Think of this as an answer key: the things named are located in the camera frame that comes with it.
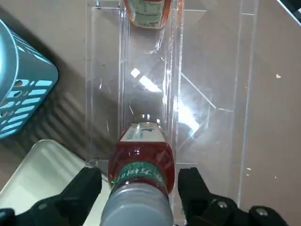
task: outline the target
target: red bottle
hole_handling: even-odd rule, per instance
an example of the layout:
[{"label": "red bottle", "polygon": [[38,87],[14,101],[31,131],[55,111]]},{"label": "red bottle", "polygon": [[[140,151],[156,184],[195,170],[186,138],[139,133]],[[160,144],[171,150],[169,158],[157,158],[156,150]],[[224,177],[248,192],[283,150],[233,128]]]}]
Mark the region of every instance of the red bottle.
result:
[{"label": "red bottle", "polygon": [[114,192],[123,185],[146,183],[166,196],[174,187],[174,158],[156,123],[134,123],[116,144],[108,174]]}]

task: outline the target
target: gray bottle cap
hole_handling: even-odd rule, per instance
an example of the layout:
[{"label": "gray bottle cap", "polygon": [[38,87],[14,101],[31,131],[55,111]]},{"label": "gray bottle cap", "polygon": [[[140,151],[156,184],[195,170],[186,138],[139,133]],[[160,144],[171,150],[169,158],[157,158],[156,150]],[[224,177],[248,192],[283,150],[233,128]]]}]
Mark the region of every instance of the gray bottle cap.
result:
[{"label": "gray bottle cap", "polygon": [[108,199],[101,226],[172,226],[168,199],[157,188],[142,183],[120,187]]}]

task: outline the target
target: transparent plastic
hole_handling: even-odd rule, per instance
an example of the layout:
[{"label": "transparent plastic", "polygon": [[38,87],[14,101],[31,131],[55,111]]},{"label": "transparent plastic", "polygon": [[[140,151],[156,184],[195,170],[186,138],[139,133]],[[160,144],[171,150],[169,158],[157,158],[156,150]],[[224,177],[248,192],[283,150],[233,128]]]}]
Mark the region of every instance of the transparent plastic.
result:
[{"label": "transparent plastic", "polygon": [[[197,167],[211,192],[239,203],[257,8],[173,0],[155,30],[133,26],[123,2],[87,0],[87,160],[104,162],[134,121],[155,121],[176,171]],[[182,225],[177,189],[171,202]]]}]

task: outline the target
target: basket hole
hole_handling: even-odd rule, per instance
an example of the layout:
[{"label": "basket hole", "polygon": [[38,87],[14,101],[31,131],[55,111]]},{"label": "basket hole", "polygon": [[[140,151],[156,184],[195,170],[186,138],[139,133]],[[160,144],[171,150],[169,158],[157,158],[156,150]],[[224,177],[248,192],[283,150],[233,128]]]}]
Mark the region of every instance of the basket hole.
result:
[{"label": "basket hole", "polygon": [[20,95],[21,95],[21,93],[22,93],[22,91],[18,91],[18,92],[16,92],[16,93],[14,94],[14,97],[18,97],[18,96],[20,96]]},{"label": "basket hole", "polygon": [[3,118],[7,115],[8,112],[0,112],[0,117]]},{"label": "basket hole", "polygon": [[22,86],[23,85],[23,82],[21,80],[18,80],[15,82],[15,85],[14,86]]}]

